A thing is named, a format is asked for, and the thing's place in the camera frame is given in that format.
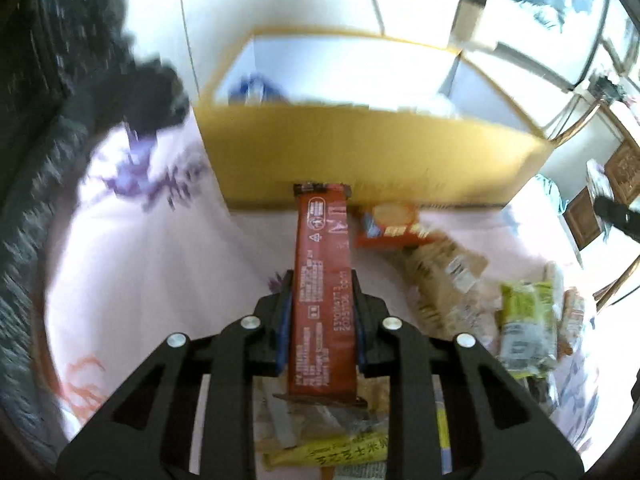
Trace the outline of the large framed lotus painting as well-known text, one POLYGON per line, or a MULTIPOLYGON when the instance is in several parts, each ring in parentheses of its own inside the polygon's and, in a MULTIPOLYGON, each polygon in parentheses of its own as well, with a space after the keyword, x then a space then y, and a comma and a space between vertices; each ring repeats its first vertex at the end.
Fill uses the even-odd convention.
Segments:
POLYGON ((451 41, 572 90, 586 77, 611 0, 460 0, 451 41))

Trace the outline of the lime green snack packet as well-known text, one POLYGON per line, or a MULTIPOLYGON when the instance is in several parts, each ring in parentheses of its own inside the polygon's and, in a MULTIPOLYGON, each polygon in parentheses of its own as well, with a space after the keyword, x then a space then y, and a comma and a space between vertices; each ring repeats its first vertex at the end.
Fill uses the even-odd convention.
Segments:
POLYGON ((542 377, 558 365, 560 306, 549 282, 500 285, 498 360, 516 379, 542 377))

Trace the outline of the blue snack packet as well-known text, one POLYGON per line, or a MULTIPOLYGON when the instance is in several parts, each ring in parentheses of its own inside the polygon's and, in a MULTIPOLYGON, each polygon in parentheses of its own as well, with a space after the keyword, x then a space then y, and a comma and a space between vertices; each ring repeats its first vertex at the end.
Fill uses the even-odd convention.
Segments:
POLYGON ((266 77, 254 74, 243 77, 228 93, 230 104, 253 105, 262 103, 286 103, 288 99, 266 77))

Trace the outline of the beige cookie snack packet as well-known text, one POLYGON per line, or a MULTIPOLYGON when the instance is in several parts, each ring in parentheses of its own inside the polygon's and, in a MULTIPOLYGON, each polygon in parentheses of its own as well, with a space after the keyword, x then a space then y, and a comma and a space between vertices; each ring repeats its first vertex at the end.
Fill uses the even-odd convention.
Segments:
POLYGON ((480 313, 474 288, 488 260, 449 237, 405 249, 401 267, 418 291, 416 317, 433 337, 451 339, 470 332, 480 313))

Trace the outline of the yellow stick snack packet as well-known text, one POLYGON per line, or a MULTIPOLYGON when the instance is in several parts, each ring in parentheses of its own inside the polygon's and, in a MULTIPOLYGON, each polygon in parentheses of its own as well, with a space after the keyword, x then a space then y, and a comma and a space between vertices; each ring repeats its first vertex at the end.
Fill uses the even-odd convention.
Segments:
POLYGON ((388 434, 366 432, 353 437, 315 440, 280 451, 262 454, 268 470, 279 467, 335 467, 352 466, 386 460, 388 434))

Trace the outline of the pink floral tablecloth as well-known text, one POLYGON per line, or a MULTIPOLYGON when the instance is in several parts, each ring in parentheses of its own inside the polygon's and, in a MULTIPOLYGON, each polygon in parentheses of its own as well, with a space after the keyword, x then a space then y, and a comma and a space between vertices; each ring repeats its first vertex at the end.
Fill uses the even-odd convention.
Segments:
MULTIPOLYGON (((297 214, 230 214, 194 125, 161 131, 149 141, 129 140, 124 127, 115 127, 90 152, 88 176, 71 177, 58 194, 44 319, 63 442, 166 336, 219 332, 249 314, 293 266, 297 214), (160 184, 171 171, 191 193, 183 202, 160 184), (146 178, 144 192, 122 195, 124 177, 146 178)), ((421 220, 488 259, 476 294, 489 300, 487 307, 498 307, 501 283, 536 282, 548 263, 562 273, 565 288, 575 287, 585 298, 584 339, 554 371, 559 402, 551 412, 582 452, 591 443, 599 403, 589 348, 596 307, 564 221, 539 180, 529 180, 506 208, 427 209, 421 220)), ((384 252, 355 248, 352 254, 363 290, 416 322, 416 292, 384 252)))

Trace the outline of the red chocolate bar packet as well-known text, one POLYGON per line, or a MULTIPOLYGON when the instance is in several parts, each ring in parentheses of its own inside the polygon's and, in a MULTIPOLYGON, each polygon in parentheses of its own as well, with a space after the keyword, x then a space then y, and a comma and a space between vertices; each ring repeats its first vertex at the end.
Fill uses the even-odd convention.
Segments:
POLYGON ((352 254, 342 184, 294 186, 297 203, 288 396, 299 402, 357 402, 352 254))

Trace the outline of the red biscuit snack packet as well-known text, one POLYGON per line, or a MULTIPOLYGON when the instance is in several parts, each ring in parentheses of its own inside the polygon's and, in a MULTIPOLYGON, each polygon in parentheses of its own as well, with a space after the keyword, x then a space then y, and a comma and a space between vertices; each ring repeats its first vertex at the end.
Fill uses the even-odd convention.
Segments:
POLYGON ((409 203, 380 203, 358 211, 358 247, 404 249, 444 240, 446 234, 420 220, 420 209, 409 203))

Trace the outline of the yellow cardboard box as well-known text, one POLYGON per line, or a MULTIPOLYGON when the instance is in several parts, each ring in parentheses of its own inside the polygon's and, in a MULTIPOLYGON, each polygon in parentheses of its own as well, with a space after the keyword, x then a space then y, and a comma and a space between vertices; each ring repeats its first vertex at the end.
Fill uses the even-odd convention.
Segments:
POLYGON ((194 113, 235 209, 290 209, 299 183, 352 202, 499 207, 554 146, 461 52, 326 28, 263 28, 233 47, 194 113), (230 104, 259 74, 286 103, 230 104))

